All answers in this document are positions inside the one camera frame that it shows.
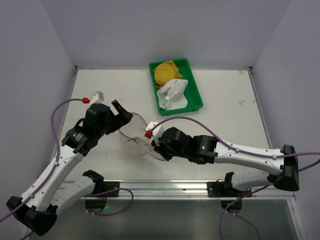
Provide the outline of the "white mesh laundry bag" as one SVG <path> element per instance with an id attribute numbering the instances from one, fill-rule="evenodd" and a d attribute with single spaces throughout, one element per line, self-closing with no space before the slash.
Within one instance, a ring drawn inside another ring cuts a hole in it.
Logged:
<path id="1" fill-rule="evenodd" d="M 153 151 L 152 140 L 145 137 L 147 123 L 144 118 L 135 112 L 131 114 L 131 121 L 118 131 L 121 150 L 130 156 L 149 155 L 156 160 L 165 161 L 160 154 Z"/>

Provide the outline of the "white bra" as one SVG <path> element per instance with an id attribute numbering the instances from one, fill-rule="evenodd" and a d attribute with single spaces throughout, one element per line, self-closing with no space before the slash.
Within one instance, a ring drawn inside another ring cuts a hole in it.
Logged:
<path id="1" fill-rule="evenodd" d="M 186 79 L 172 79 L 157 91 L 159 107 L 165 111 L 183 109 L 188 105 L 185 90 Z"/>

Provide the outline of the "yellow bra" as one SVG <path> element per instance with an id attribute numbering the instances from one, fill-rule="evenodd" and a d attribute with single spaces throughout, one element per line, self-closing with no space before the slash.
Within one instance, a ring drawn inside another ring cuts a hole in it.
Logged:
<path id="1" fill-rule="evenodd" d="M 158 89 L 163 87 L 167 82 L 173 79 L 183 78 L 173 60 L 165 61 L 159 64 L 152 72 L 155 86 Z"/>

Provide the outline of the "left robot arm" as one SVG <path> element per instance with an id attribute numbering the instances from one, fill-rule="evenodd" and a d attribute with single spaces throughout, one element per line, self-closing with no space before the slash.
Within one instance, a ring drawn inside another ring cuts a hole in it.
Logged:
<path id="1" fill-rule="evenodd" d="M 133 118 L 117 100 L 112 101 L 117 114 L 103 103 L 94 103 L 87 98 L 83 102 L 90 106 L 85 116 L 57 144 L 56 157 L 28 190 L 21 196 L 11 196 L 6 203 L 10 214 L 38 236 L 46 234 L 58 215 L 78 199 L 111 197 L 120 190 L 120 187 L 106 188 L 102 175 L 87 170 L 73 185 L 57 192 L 73 168 L 97 146 L 100 138 L 118 131 Z"/>

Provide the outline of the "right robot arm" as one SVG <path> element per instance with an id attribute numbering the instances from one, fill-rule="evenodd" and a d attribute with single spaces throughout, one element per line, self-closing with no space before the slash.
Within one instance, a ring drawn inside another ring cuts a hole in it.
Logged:
<path id="1" fill-rule="evenodd" d="M 274 186 L 283 191 L 300 189 L 298 158 L 295 148 L 261 149 L 227 142 L 214 136 L 190 136 L 171 127 L 151 132 L 153 150 L 169 161 L 173 157 L 198 165 L 232 164 L 248 167 L 245 172 L 228 172 L 224 178 L 226 191 L 244 192 L 254 187 Z"/>

